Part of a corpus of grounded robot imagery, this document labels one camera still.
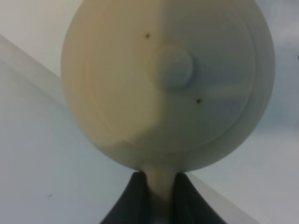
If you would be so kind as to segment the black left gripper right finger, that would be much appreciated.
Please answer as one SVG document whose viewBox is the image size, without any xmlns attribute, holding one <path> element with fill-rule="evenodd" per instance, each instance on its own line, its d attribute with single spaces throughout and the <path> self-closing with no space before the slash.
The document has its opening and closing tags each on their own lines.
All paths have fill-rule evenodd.
<svg viewBox="0 0 299 224">
<path fill-rule="evenodd" d="M 175 176 L 172 193 L 173 224 L 225 224 L 184 173 Z"/>
</svg>

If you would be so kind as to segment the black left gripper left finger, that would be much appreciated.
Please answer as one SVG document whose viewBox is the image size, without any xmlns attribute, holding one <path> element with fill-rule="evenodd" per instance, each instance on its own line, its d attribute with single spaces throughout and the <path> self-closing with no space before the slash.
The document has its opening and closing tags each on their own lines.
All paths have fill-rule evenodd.
<svg viewBox="0 0 299 224">
<path fill-rule="evenodd" d="M 134 172 L 102 224 L 149 224 L 150 196 L 144 172 Z"/>
</svg>

